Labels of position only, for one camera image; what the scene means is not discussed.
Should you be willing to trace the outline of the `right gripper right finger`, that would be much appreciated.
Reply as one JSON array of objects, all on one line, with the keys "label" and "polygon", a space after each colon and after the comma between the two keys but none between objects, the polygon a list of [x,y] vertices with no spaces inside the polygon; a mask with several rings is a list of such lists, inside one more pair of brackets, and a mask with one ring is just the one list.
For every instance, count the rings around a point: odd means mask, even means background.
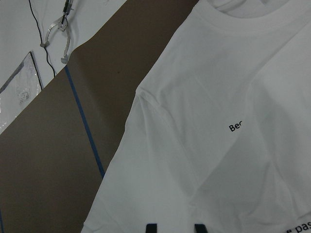
[{"label": "right gripper right finger", "polygon": [[202,223],[201,223],[201,224],[196,223],[196,224],[194,225],[194,232],[195,232],[195,233],[208,233],[205,224],[202,224]]}]

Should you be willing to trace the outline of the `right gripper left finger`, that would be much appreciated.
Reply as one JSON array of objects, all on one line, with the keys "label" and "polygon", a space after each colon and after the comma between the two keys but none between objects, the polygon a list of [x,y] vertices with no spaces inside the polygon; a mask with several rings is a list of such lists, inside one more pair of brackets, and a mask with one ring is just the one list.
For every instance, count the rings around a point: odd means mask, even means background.
[{"label": "right gripper left finger", "polygon": [[157,233],[157,224],[156,223],[148,223],[146,225],[145,233]]}]

